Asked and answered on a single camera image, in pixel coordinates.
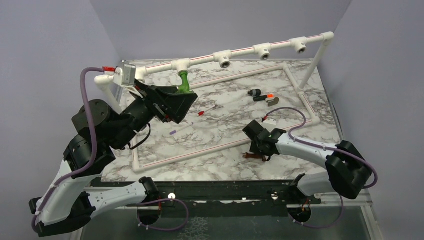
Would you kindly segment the green water faucet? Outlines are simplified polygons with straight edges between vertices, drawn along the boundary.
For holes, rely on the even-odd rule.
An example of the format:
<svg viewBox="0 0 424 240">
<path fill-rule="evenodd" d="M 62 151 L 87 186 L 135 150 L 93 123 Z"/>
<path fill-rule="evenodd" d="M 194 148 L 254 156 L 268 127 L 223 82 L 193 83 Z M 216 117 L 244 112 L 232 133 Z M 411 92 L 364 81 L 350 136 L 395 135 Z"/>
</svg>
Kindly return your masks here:
<svg viewBox="0 0 424 240">
<path fill-rule="evenodd" d="M 188 71 L 182 70 L 178 73 L 178 76 L 181 79 L 181 85 L 178 87 L 178 93 L 179 94 L 189 94 L 191 93 L 191 88 L 188 80 Z"/>
</svg>

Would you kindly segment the brown water faucet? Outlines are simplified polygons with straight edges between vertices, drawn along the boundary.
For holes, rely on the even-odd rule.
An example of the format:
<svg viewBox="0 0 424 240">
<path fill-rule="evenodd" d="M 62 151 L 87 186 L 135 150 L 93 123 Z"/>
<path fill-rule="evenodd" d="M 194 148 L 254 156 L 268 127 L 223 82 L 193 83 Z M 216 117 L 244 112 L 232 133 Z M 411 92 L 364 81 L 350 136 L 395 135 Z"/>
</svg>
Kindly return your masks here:
<svg viewBox="0 0 424 240">
<path fill-rule="evenodd" d="M 257 160 L 261 160 L 262 162 L 266 162 L 267 161 L 267 157 L 265 155 L 257 154 L 257 153 L 244 152 L 242 154 L 242 157 L 244 159 L 257 159 Z"/>
</svg>

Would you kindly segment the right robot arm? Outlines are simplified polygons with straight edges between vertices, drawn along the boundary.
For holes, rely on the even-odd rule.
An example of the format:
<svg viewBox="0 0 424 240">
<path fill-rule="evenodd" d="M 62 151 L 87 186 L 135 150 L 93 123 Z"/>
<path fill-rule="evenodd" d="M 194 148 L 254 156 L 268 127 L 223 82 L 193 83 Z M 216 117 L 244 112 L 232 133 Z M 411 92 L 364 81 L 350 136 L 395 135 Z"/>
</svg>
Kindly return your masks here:
<svg viewBox="0 0 424 240">
<path fill-rule="evenodd" d="M 322 193 L 337 193 L 354 200 L 373 174 L 370 164 L 349 142 L 327 144 L 296 137 L 291 132 L 275 128 L 265 129 L 253 120 L 243 130 L 251 140 L 250 151 L 262 155 L 269 161 L 273 155 L 295 157 L 325 171 L 314 174 L 300 174 L 289 185 L 289 199 L 300 204 L 308 197 Z"/>
</svg>

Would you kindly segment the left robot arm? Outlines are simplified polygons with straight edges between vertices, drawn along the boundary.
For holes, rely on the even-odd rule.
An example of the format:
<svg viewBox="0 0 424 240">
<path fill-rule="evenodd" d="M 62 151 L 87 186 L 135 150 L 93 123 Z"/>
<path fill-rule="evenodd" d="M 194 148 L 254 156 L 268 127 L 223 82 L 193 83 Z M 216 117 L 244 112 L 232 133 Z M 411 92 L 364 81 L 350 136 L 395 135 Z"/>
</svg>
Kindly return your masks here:
<svg viewBox="0 0 424 240">
<path fill-rule="evenodd" d="M 107 211 L 160 198 L 150 177 L 108 191 L 88 193 L 86 186 L 98 178 L 132 139 L 154 118 L 180 123 L 198 98 L 193 91 L 182 93 L 175 86 L 138 84 L 139 96 L 121 113 L 105 101 L 85 100 L 72 122 L 77 135 L 66 147 L 58 174 L 42 197 L 30 200 L 32 228 L 39 237 L 74 232 Z"/>
</svg>

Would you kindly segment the red capped white pen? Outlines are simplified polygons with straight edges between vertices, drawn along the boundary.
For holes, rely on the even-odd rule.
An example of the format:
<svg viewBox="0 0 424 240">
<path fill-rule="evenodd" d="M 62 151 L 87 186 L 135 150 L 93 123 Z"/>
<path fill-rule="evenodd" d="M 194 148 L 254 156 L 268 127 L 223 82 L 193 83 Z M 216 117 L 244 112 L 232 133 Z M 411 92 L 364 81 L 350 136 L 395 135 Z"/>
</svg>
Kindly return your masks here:
<svg viewBox="0 0 424 240">
<path fill-rule="evenodd" d="M 211 110 L 213 110 L 213 109 L 215 109 L 215 108 L 216 108 L 216 105 L 213 105 L 213 106 L 211 106 L 211 107 L 209 107 L 209 108 L 207 108 L 207 109 L 204 109 L 204 110 L 202 110 L 202 111 L 200 111 L 200 112 L 198 113 L 198 116 L 200 117 L 200 116 L 204 115 L 205 113 L 207 113 L 207 112 L 209 112 L 209 111 L 211 111 Z"/>
</svg>

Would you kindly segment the purple capped white pen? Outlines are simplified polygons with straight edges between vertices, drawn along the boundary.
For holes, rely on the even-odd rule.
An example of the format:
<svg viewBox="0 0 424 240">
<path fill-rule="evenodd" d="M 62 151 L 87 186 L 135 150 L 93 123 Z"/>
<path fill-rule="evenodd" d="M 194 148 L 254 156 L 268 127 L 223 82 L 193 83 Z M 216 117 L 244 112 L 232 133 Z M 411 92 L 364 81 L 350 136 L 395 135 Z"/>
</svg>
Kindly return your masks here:
<svg viewBox="0 0 424 240">
<path fill-rule="evenodd" d="M 183 125 L 183 126 L 181 126 L 181 127 L 179 127 L 179 128 L 176 128 L 176 129 L 172 130 L 169 134 L 170 134 L 170 135 L 174 135 L 174 134 L 176 134 L 176 133 L 178 133 L 178 132 L 181 132 L 181 131 L 183 131 L 183 130 L 185 130 L 185 129 L 187 129 L 187 128 L 190 128 L 193 124 L 194 124 L 194 123 L 193 123 L 193 122 L 191 122 L 191 123 L 188 123 L 188 124 L 186 124 L 186 125 Z"/>
</svg>

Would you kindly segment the black orange marker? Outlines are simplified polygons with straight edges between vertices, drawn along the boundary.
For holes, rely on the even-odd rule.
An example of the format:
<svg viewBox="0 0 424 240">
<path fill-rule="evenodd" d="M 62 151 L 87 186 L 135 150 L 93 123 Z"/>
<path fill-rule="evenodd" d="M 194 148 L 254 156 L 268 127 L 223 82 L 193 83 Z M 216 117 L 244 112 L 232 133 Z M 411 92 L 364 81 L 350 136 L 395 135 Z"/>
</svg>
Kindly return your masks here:
<svg viewBox="0 0 424 240">
<path fill-rule="evenodd" d="M 273 97 L 274 97 L 273 94 L 259 95 L 259 96 L 255 96 L 253 98 L 253 101 L 254 102 L 260 102 L 260 101 L 265 101 L 266 99 L 273 98 Z"/>
</svg>

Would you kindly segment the black grey faucet part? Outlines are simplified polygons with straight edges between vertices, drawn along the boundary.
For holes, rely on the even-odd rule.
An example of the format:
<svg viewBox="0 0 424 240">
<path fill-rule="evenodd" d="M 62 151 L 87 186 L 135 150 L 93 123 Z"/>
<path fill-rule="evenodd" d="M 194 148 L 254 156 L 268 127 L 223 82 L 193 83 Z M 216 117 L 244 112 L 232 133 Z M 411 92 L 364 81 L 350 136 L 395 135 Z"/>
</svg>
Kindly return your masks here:
<svg viewBox="0 0 424 240">
<path fill-rule="evenodd" d="M 247 94 L 251 97 L 258 97 L 262 94 L 262 91 L 260 89 L 252 89 L 252 90 L 249 90 Z"/>
</svg>

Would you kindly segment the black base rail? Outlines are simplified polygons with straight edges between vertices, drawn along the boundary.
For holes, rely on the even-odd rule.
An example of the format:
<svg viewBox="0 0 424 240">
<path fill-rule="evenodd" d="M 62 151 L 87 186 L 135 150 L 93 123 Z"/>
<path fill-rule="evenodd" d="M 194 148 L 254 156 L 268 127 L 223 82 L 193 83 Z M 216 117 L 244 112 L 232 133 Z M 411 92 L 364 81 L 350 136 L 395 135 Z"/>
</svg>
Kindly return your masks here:
<svg viewBox="0 0 424 240">
<path fill-rule="evenodd" d="M 141 206 L 121 203 L 118 209 L 139 210 L 144 216 L 180 218 L 287 217 L 288 209 L 301 210 L 321 201 L 296 196 L 291 180 L 156 181 L 161 203 Z"/>
</svg>

